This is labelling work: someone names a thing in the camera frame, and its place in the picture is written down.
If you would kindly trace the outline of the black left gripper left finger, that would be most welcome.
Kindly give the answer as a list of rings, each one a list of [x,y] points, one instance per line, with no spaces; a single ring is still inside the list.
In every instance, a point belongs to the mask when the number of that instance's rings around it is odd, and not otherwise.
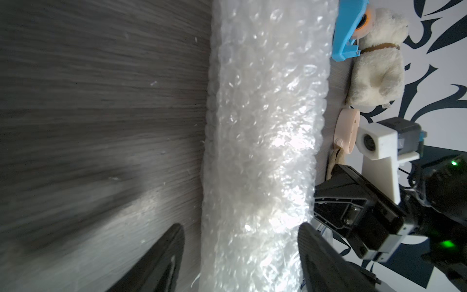
[[[181,268],[185,235],[175,223],[144,254],[110,292],[173,292]]]

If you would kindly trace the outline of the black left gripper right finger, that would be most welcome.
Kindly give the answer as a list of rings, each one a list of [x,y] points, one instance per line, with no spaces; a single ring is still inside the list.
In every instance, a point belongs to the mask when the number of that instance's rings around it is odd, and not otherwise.
[[[309,292],[375,292],[362,272],[346,262],[309,223],[297,236],[305,286]]]

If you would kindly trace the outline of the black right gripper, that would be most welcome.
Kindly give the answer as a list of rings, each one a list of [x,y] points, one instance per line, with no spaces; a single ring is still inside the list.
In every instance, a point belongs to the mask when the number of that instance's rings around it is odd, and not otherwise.
[[[415,227],[411,215],[347,165],[334,166],[314,200],[315,218],[346,238],[362,260],[387,262]]]

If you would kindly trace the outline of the clear bubble wrap sheet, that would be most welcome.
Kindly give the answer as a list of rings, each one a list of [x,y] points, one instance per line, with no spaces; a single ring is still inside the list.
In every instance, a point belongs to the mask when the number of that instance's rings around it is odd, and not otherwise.
[[[337,1],[214,1],[202,292],[297,292],[313,216]]]

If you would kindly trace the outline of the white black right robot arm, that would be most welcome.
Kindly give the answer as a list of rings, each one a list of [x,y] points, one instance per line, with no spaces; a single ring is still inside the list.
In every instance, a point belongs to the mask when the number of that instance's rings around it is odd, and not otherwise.
[[[346,238],[356,255],[385,263],[406,236],[429,239],[422,259],[460,290],[467,288],[467,157],[450,155],[415,165],[394,203],[354,168],[337,164],[316,188],[315,217]]]

